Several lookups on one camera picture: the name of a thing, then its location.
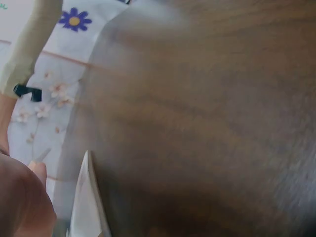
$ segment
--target floral pattern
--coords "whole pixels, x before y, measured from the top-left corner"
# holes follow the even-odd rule
[[[54,76],[54,72],[51,70],[47,70],[47,72],[44,74],[45,79],[51,79]]]
[[[35,112],[37,113],[38,118],[47,118],[49,111],[51,109],[50,104],[40,103],[38,107],[35,107]]]
[[[32,143],[34,141],[35,135],[33,133],[30,134],[30,137],[26,139],[27,143]]]
[[[15,112],[15,119],[17,122],[27,122],[29,116],[31,116],[31,114],[26,111],[24,107]]]
[[[62,98],[60,98],[60,100],[57,102],[57,106],[60,108],[60,107],[63,107],[64,105],[66,104],[73,104],[75,102],[74,98],[72,98],[71,96],[64,96]]]
[[[78,29],[86,31],[88,27],[86,24],[91,24],[92,20],[86,18],[88,16],[87,11],[78,13],[78,9],[73,7],[70,12],[63,11],[62,18],[58,23],[64,24],[64,28],[71,29],[72,31],[78,32]]]
[[[67,89],[67,84],[65,84],[64,82],[59,82],[49,87],[49,91],[51,91],[52,98],[56,98],[58,96],[59,97],[66,96],[66,89]]]

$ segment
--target wooden table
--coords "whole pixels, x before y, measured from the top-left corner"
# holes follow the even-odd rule
[[[315,1],[138,0],[91,64],[64,167],[114,237],[316,235]]]

